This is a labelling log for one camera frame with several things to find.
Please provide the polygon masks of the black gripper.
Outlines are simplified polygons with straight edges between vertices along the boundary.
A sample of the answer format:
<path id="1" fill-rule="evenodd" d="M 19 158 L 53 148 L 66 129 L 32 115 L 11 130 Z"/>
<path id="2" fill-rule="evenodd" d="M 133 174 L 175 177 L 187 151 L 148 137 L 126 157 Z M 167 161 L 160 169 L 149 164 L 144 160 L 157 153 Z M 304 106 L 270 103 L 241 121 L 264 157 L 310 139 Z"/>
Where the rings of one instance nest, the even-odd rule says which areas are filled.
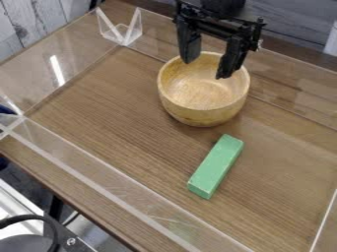
<path id="1" fill-rule="evenodd" d="M 227 41 L 215 77 L 229 78 L 241 66 L 247 49 L 256 51 L 260 48 L 264 19 L 245 10 L 245 0 L 175 0 L 175 2 L 173 23 L 183 62 L 189 64 L 200 56 L 204 33 Z"/>

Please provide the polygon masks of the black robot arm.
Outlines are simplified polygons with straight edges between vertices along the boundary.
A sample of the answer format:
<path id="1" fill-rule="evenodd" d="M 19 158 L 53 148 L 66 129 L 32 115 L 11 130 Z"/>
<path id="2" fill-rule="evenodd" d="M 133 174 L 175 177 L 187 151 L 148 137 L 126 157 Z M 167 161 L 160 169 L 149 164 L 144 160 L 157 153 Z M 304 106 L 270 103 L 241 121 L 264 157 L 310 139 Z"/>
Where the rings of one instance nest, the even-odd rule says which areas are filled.
<path id="1" fill-rule="evenodd" d="M 179 54 L 185 64 L 201 54 L 201 34 L 225 42 L 215 77 L 227 79 L 240 69 L 247 53 L 262 45 L 262 17 L 244 13 L 245 0 L 175 0 L 173 24 Z"/>

